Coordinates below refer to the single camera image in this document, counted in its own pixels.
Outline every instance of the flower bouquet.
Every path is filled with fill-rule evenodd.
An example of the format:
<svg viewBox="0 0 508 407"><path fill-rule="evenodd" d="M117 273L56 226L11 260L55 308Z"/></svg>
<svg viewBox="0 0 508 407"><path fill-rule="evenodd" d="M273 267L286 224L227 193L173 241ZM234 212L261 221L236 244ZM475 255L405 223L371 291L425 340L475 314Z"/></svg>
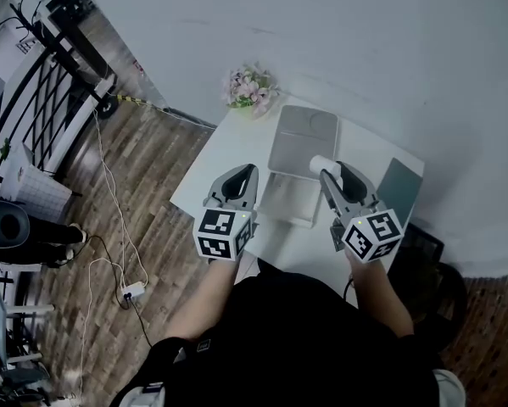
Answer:
<svg viewBox="0 0 508 407"><path fill-rule="evenodd" d="M230 71L223 87L226 105L233 109L249 108L254 118L265 114L271 106L271 99L278 95L272 75L257 65L244 65L239 70Z"/></svg>

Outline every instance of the human arm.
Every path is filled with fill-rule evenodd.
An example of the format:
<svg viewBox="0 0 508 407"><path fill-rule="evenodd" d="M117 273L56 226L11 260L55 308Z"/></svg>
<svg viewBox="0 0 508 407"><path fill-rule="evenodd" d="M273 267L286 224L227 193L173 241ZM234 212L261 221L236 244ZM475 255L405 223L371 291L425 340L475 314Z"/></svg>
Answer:
<svg viewBox="0 0 508 407"><path fill-rule="evenodd" d="M237 262L213 261L198 288L171 318L165 337L193 340L220 320L237 276Z"/></svg>
<svg viewBox="0 0 508 407"><path fill-rule="evenodd" d="M378 259L363 264L347 248L345 253L352 269L359 309L389 327L397 337L413 335L410 313L393 290L382 262Z"/></svg>

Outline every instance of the wooden floor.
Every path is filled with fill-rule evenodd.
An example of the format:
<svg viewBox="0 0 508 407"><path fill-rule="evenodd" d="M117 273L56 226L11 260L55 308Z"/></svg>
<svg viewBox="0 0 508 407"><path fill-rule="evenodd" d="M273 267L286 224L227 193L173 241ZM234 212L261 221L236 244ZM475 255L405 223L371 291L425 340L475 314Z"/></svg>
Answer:
<svg viewBox="0 0 508 407"><path fill-rule="evenodd" d="M126 82L125 88L136 89L131 83L137 71L133 58L112 27L97 12L84 27L86 24L88 37ZM131 94L142 92L137 89ZM102 133L105 161L114 173L127 228L149 273L138 309L148 337L155 343L161 339L169 316L205 270L193 244L192 219L169 199L211 131L123 103L102 122ZM83 194L70 207L67 221L101 236L113 261L120 262L120 217L104 180L95 125L90 125L76 144L66 172L65 184ZM79 394L81 338L90 299L88 263L103 256L103 246L92 239L76 260L59 270L43 269L32 284L38 301L56 308L39 326L36 339L57 395ZM97 262L91 274L84 400L85 405L104 406L136 372L148 344L135 310L122 310L115 302L109 265ZM144 281L131 246L126 249L126 277L128 282Z"/></svg>
<svg viewBox="0 0 508 407"><path fill-rule="evenodd" d="M442 360L465 386L469 407L508 406L508 276L465 284L465 324Z"/></svg>

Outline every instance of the white table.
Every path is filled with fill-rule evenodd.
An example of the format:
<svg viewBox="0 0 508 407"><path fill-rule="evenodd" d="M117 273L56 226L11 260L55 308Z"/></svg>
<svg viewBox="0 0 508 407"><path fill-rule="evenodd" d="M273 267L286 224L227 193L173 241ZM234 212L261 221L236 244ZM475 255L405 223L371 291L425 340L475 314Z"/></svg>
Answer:
<svg viewBox="0 0 508 407"><path fill-rule="evenodd" d="M0 358L3 365L12 365L27 360L37 360L42 357L40 353L25 354L21 356L8 357L7 355L7 318L14 314L45 314L53 311L51 304L42 306L7 306L0 291Z"/></svg>
<svg viewBox="0 0 508 407"><path fill-rule="evenodd" d="M212 182L233 167L252 163L260 170L259 202L270 174L267 164L276 124L282 106L287 104L319 109L297 98L285 97L280 98L279 103L260 120L248 120L236 110L231 110L207 141L170 201L192 217L198 217L202 214L203 199ZM393 158L423 176L422 161L351 121L341 118L338 132L336 159L360 170L375 187L379 186ZM292 226L259 214L257 221L260 226L246 250L281 270L319 279L342 294L350 270L344 252L336 253L332 243L329 226L334 218L323 196L312 229ZM382 258L386 270L394 255ZM349 302L354 303L355 296L351 296L354 294L350 291Z"/></svg>

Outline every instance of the marker cube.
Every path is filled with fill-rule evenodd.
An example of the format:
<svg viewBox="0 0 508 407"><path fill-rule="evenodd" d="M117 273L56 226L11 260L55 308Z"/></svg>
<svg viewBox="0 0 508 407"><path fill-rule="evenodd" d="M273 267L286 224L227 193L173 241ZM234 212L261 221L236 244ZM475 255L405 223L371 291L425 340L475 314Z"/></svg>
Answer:
<svg viewBox="0 0 508 407"><path fill-rule="evenodd" d="M195 219L193 238L200 256L236 261L254 235L252 211L205 208Z"/></svg>
<svg viewBox="0 0 508 407"><path fill-rule="evenodd" d="M369 262L390 254L403 237L403 229L392 209L354 217L343 242L360 259Z"/></svg>

